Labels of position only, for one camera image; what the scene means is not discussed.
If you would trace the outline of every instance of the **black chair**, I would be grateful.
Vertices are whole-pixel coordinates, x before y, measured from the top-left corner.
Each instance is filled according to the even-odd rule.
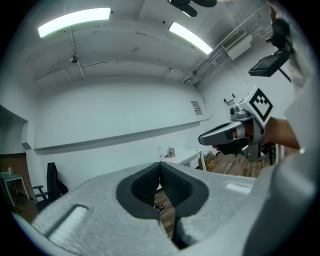
[[[47,205],[52,203],[57,198],[68,192],[68,188],[58,179],[58,171],[56,164],[54,162],[49,162],[46,171],[46,186],[47,192],[43,192],[42,188],[44,186],[33,186],[32,188],[38,189],[39,194],[35,194],[35,198],[43,198],[42,201],[36,203],[36,208],[38,212],[41,212]]]

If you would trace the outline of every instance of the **floor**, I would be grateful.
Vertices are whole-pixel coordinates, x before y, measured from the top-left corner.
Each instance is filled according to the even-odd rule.
[[[168,235],[168,238],[171,239],[174,235],[176,210],[172,206],[164,191],[154,195],[154,202],[158,205],[164,204],[164,211],[160,215],[160,220]]]
[[[237,176],[258,177],[261,169],[268,165],[269,161],[248,163],[248,160],[242,155],[220,155],[217,157],[214,167],[209,171]],[[31,223],[38,214],[34,201],[32,199],[28,200],[24,195],[15,194],[13,191],[11,191],[11,196],[16,205],[14,209],[15,213]],[[154,202],[158,205],[164,204],[164,211],[160,215],[160,220],[170,239],[173,236],[175,227],[175,208],[164,191],[155,194]]]
[[[35,202],[32,199],[28,200],[24,195],[15,194],[13,191],[10,194],[15,204],[14,212],[31,223],[38,214]]]

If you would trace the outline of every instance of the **white wall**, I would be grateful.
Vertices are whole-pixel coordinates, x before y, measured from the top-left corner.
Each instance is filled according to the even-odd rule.
[[[102,141],[71,149],[39,152],[43,176],[47,163],[55,162],[59,178],[73,190],[95,176],[159,161],[158,147],[165,152],[168,147],[180,149],[213,149],[201,146],[198,136],[203,133],[201,124],[186,124],[158,132],[145,132],[115,141]]]
[[[198,101],[203,115],[196,115]],[[208,119],[192,87],[137,76],[99,77],[64,84],[41,96],[36,148],[86,142]]]
[[[208,111],[212,114],[213,126],[229,120],[224,98],[232,99],[232,93],[240,101],[255,85],[258,85],[270,99],[274,108],[271,115],[285,119],[284,111],[293,101],[294,89],[288,80],[277,71],[271,77],[250,76],[248,71],[263,57],[275,52],[275,48],[265,40],[255,37],[252,47],[232,61],[228,59],[200,86]],[[286,65],[282,69],[288,74]]]
[[[26,121],[12,117],[0,125],[0,155],[25,153],[21,145],[21,132]]]
[[[36,110],[33,95],[18,81],[18,75],[5,64],[0,68],[0,74],[0,105],[22,119],[31,120]]]
[[[50,162],[73,190],[95,176],[159,161],[158,147],[213,149],[198,142],[209,122],[200,121],[209,117],[193,87],[146,77],[104,77],[64,87],[40,99],[35,151],[43,184]],[[199,102],[202,116],[190,101]]]

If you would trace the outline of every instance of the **person's arm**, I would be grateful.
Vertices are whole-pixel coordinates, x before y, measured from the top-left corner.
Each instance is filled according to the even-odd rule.
[[[252,124],[245,124],[245,135],[253,135]],[[232,131],[232,136],[236,138],[237,131]],[[268,142],[276,143],[292,149],[300,149],[297,138],[287,120],[271,117],[265,126],[265,135],[262,144]]]

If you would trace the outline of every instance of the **ceiling light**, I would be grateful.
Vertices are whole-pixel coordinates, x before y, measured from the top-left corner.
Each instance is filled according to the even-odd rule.
[[[176,22],[173,22],[171,24],[171,26],[169,27],[169,31],[177,34],[178,36],[194,44],[196,47],[198,47],[200,50],[202,50],[206,54],[209,54],[212,52],[212,48],[209,45],[207,45],[201,38],[199,38],[190,30],[186,29],[184,26],[181,26]]]
[[[55,18],[38,28],[41,38],[51,32],[63,29],[74,24],[90,21],[108,20],[110,8],[95,8],[72,12],[61,17]]]

